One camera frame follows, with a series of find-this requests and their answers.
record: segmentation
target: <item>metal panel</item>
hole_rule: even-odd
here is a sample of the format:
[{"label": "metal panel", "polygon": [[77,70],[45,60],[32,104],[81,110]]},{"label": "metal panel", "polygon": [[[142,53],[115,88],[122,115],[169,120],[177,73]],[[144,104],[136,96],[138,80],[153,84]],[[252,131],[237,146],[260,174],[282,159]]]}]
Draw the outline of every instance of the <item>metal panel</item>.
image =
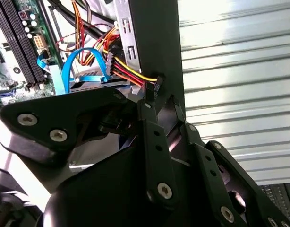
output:
[{"label": "metal panel", "polygon": [[178,4],[187,120],[258,184],[290,182],[290,0]]}]

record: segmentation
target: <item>orange wire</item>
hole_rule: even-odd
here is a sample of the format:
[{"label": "orange wire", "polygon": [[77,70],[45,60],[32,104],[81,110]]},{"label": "orange wire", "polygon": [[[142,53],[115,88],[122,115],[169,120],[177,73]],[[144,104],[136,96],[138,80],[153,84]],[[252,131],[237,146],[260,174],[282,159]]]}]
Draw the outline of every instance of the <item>orange wire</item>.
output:
[{"label": "orange wire", "polygon": [[[101,47],[102,47],[102,45],[103,45],[103,43],[104,43],[104,41],[115,31],[115,29],[116,29],[116,27],[114,27],[113,29],[111,29],[107,34],[106,34],[106,36],[104,37],[104,39],[99,43],[99,45],[96,47],[96,49],[97,50],[99,50]],[[86,65],[88,65],[91,61],[92,61],[92,59],[94,58],[94,55],[93,54],[91,54],[88,58],[87,58],[87,60],[86,60],[86,62],[85,62],[85,64]]]},{"label": "orange wire", "polygon": [[128,80],[128,81],[134,83],[135,85],[138,85],[139,87],[141,87],[141,85],[140,85],[139,83],[137,83],[136,81],[134,81],[134,80],[132,80],[132,79],[130,79],[130,78],[128,78],[128,77],[122,75],[122,74],[119,74],[119,73],[117,73],[116,71],[112,71],[112,73],[116,74],[118,77],[121,77],[121,78],[123,78],[123,79],[126,79],[126,80]]}]

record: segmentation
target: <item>silver screw head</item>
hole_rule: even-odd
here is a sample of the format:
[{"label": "silver screw head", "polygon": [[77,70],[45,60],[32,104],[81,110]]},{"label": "silver screw head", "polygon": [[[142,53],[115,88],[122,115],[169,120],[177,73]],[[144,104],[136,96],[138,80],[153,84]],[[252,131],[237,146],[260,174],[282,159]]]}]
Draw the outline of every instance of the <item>silver screw head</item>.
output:
[{"label": "silver screw head", "polygon": [[268,221],[270,222],[272,227],[278,227],[277,223],[270,217],[268,217]]},{"label": "silver screw head", "polygon": [[170,199],[172,197],[171,188],[165,183],[158,184],[158,192],[164,199]]},{"label": "silver screw head", "polygon": [[122,96],[120,94],[117,94],[117,93],[114,93],[113,96],[115,96],[118,99],[121,99],[122,98]]},{"label": "silver screw head", "polygon": [[146,106],[147,108],[151,108],[151,105],[149,105],[148,103],[144,103],[144,106]]},{"label": "silver screw head", "polygon": [[281,222],[283,227],[289,227],[287,223],[285,223],[284,221]]},{"label": "silver screw head", "polygon": [[230,223],[234,222],[234,216],[229,208],[221,207],[221,213],[227,221],[229,221]]},{"label": "silver screw head", "polygon": [[218,150],[220,150],[222,148],[218,143],[215,143],[214,145]]},{"label": "silver screw head", "polygon": [[196,131],[196,128],[195,128],[194,125],[192,125],[192,124],[189,125],[189,128],[190,128],[192,131]]},{"label": "silver screw head", "polygon": [[68,138],[68,135],[63,130],[54,129],[50,132],[50,138],[55,142],[63,142]]},{"label": "silver screw head", "polygon": [[23,113],[17,117],[18,123],[24,126],[33,126],[38,123],[38,119],[29,113]]}]

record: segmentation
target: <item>black wire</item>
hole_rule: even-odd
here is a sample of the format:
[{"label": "black wire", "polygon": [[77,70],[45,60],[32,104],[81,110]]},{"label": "black wire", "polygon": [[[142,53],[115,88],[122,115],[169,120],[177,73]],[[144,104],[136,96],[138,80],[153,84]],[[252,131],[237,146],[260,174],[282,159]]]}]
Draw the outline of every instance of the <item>black wire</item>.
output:
[{"label": "black wire", "polygon": [[[80,1],[76,1],[76,3],[77,3],[77,4],[78,4],[82,9],[87,10],[86,7],[85,7],[85,5],[82,4]],[[106,17],[106,16],[103,16],[103,15],[97,13],[97,12],[94,12],[94,11],[92,11],[92,15],[93,15],[94,17],[100,18],[100,19],[102,19],[102,20],[104,20],[105,22],[110,23],[110,24],[113,24],[113,23],[115,22],[113,19],[110,19],[110,18],[108,18],[108,17]]]},{"label": "black wire", "polygon": [[[48,0],[48,2],[72,25],[75,26],[75,15],[65,8],[59,0]],[[90,23],[82,20],[85,31],[93,38],[98,39],[104,32],[93,27]]]}]

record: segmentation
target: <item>wire bundle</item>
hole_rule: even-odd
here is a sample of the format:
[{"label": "wire bundle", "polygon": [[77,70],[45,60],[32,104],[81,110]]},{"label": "wire bundle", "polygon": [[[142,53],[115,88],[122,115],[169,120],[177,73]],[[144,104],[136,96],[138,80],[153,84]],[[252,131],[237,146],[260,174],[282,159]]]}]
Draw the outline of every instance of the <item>wire bundle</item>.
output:
[{"label": "wire bundle", "polygon": [[[67,12],[68,9],[66,9],[66,10],[63,9],[63,6],[60,4],[60,2],[58,0],[48,0],[48,2],[50,2],[55,7],[58,7],[59,12],[61,10],[62,15],[66,19],[68,19],[68,17],[69,17],[69,14]],[[65,52],[73,52],[74,50],[78,51],[78,50],[83,49],[82,51],[79,51],[76,54],[76,59],[82,66],[91,66],[95,60],[95,56],[94,56],[93,52],[91,52],[91,51],[88,51],[86,54],[84,51],[85,50],[85,47],[84,47],[85,38],[86,38],[87,34],[89,34],[91,37],[93,37],[96,40],[96,42],[94,43],[92,48],[94,48],[97,51],[101,51],[101,49],[102,49],[103,56],[105,57],[105,60],[107,60],[107,55],[110,53],[110,50],[113,47],[113,42],[120,39],[120,35],[118,32],[119,29],[117,28],[117,26],[113,26],[113,27],[110,27],[110,29],[106,33],[103,33],[98,28],[93,29],[93,28],[96,28],[97,25],[103,25],[103,24],[95,24],[95,25],[90,24],[91,20],[92,20],[92,16],[96,16],[96,17],[99,17],[99,16],[97,15],[97,13],[91,11],[89,4],[87,3],[87,0],[72,0],[72,5],[74,8],[74,15],[73,16],[74,16],[75,32],[73,34],[75,35],[75,45],[71,46],[65,50],[63,50],[63,49],[60,49],[60,50],[65,51]],[[79,12],[77,5],[79,5],[81,8],[83,8],[87,11],[87,22],[85,22],[81,18],[81,15],[80,15],[80,12]],[[57,41],[57,46],[58,46],[58,44],[60,44],[60,42],[64,38],[66,38],[68,36],[65,36],[65,37],[61,38],[59,41]],[[148,77],[134,71],[133,69],[128,67],[118,56],[112,55],[110,69],[111,69],[111,73],[113,73],[114,75],[117,75],[123,79],[126,79],[126,80],[140,86],[140,87],[146,81],[149,81],[151,83],[154,83],[157,81],[157,79],[148,78]]]}]

